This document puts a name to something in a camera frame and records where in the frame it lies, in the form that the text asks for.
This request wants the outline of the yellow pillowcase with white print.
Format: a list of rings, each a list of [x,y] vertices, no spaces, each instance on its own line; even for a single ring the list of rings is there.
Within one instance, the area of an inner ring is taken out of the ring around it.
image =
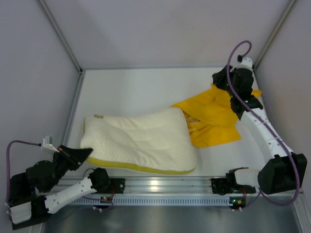
[[[197,148],[206,148],[240,140],[236,123],[238,117],[231,110],[230,95],[211,88],[172,107],[182,110],[191,143]]]

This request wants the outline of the white quilted pillow green band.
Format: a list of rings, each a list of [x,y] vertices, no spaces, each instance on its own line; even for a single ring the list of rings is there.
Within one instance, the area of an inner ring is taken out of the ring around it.
[[[137,117],[85,117],[80,148],[93,150],[87,161],[98,167],[166,175],[189,174],[196,168],[187,123],[178,108]]]

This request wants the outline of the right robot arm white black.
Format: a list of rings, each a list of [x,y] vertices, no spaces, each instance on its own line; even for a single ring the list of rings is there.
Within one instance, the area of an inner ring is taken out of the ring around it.
[[[299,190],[307,158],[294,153],[276,133],[263,105],[253,93],[252,69],[228,66],[212,78],[218,89],[229,94],[232,112],[250,131],[265,160],[264,167],[259,170],[247,167],[231,170],[235,183],[259,188],[266,195]]]

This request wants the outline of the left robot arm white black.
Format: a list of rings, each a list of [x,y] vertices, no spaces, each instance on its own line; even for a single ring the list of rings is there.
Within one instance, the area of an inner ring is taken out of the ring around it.
[[[91,155],[92,148],[71,149],[60,145],[52,161],[39,161],[8,181],[7,206],[12,229],[43,223],[64,206],[88,194],[105,191],[111,184],[103,168],[97,168],[76,184],[50,191],[68,171],[76,171]]]

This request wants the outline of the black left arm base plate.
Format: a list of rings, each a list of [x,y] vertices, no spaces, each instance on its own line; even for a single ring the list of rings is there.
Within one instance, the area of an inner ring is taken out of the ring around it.
[[[111,178],[110,185],[107,188],[107,193],[123,194],[125,189],[125,179],[123,178]]]

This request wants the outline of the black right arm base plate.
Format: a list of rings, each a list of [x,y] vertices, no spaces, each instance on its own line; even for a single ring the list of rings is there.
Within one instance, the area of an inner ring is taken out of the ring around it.
[[[256,189],[248,185],[239,185],[230,182],[227,178],[212,178],[211,188],[213,194],[255,194]]]

